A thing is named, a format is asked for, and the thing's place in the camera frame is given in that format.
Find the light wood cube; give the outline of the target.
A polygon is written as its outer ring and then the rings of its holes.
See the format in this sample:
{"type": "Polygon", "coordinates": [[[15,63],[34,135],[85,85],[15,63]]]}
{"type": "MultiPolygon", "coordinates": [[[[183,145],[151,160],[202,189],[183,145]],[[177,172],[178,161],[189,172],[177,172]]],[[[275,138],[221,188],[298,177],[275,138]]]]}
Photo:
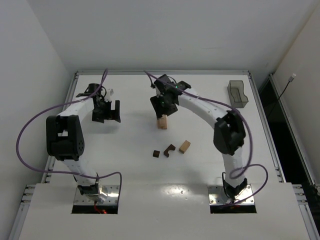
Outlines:
{"type": "Polygon", "coordinates": [[[162,125],[166,125],[167,124],[167,116],[165,114],[163,114],[162,117],[159,119],[159,121],[162,125]]]}

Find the clear grey plastic bin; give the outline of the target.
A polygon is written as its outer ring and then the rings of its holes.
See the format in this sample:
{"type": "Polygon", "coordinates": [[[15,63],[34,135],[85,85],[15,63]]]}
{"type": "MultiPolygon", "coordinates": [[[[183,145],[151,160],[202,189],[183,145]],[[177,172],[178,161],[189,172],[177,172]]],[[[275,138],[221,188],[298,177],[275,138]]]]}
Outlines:
{"type": "Polygon", "coordinates": [[[233,108],[243,109],[249,102],[244,90],[244,82],[242,80],[229,81],[227,92],[230,104],[233,108]]]}

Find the long light wood block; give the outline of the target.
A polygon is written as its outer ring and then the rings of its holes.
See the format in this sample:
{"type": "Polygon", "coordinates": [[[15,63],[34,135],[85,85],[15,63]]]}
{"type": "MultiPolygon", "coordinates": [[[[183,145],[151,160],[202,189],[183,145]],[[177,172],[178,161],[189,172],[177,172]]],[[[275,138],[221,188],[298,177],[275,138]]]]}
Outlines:
{"type": "Polygon", "coordinates": [[[191,143],[188,140],[185,140],[179,147],[179,152],[184,154],[189,149],[190,145],[191,143]]]}

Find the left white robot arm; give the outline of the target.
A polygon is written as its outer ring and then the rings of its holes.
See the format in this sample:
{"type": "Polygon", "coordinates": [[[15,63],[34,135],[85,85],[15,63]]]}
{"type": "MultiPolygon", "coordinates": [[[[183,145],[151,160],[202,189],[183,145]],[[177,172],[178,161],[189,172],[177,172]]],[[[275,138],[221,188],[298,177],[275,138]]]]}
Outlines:
{"type": "Polygon", "coordinates": [[[113,93],[112,88],[106,89],[91,83],[85,92],[76,96],[69,107],[46,119],[47,153],[68,167],[80,194],[96,202],[105,201],[108,194],[100,184],[98,173],[82,157],[85,140],[81,123],[88,115],[97,123],[120,122],[120,101],[116,100],[115,108],[112,108],[113,93]]]}

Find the small dark wood cube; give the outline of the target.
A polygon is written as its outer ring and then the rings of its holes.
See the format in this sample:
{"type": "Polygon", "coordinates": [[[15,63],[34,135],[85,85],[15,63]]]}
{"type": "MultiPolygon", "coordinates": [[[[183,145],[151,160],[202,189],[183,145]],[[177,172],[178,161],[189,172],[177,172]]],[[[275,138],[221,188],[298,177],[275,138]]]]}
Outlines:
{"type": "Polygon", "coordinates": [[[159,158],[159,156],[160,156],[160,151],[154,150],[152,156],[153,156],[154,158],[159,158]]]}

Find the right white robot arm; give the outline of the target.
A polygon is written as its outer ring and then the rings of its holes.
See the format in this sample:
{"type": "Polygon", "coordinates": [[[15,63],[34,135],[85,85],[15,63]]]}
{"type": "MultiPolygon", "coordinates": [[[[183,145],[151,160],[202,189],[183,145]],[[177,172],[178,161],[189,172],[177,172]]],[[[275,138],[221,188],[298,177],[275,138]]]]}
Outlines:
{"type": "Polygon", "coordinates": [[[213,129],[213,144],[222,154],[225,176],[223,188],[232,200],[247,186],[248,180],[244,169],[242,147],[246,137],[244,123],[234,110],[224,110],[203,100],[200,95],[184,81],[174,82],[166,74],[159,78],[150,77],[151,88],[156,95],[150,98],[157,119],[170,116],[183,107],[213,129]]]}

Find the dark wood arch block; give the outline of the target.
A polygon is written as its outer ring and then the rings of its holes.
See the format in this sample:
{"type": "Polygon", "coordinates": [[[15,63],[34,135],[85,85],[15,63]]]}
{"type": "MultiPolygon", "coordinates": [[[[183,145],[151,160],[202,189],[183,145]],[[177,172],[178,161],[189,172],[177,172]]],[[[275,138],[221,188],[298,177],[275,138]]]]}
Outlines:
{"type": "Polygon", "coordinates": [[[173,144],[170,144],[163,152],[163,155],[166,156],[167,158],[170,157],[170,151],[175,151],[176,147],[173,144]]]}

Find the light wood plank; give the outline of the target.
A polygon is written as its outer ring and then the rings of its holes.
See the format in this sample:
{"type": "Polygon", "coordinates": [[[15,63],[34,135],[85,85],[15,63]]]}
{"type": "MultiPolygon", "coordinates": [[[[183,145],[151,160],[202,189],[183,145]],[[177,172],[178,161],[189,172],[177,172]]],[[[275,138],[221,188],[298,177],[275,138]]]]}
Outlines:
{"type": "Polygon", "coordinates": [[[167,122],[163,122],[162,124],[162,127],[161,127],[163,130],[166,130],[167,129],[167,122]]]}

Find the light wood rectangular block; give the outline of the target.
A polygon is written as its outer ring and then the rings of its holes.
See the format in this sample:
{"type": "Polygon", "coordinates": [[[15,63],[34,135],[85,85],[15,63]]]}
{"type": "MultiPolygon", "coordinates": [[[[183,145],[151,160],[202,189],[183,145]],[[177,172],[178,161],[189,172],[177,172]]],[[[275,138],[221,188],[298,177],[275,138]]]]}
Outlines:
{"type": "Polygon", "coordinates": [[[157,120],[157,128],[158,129],[162,129],[163,128],[163,124],[162,124],[162,120],[161,119],[157,120]]]}

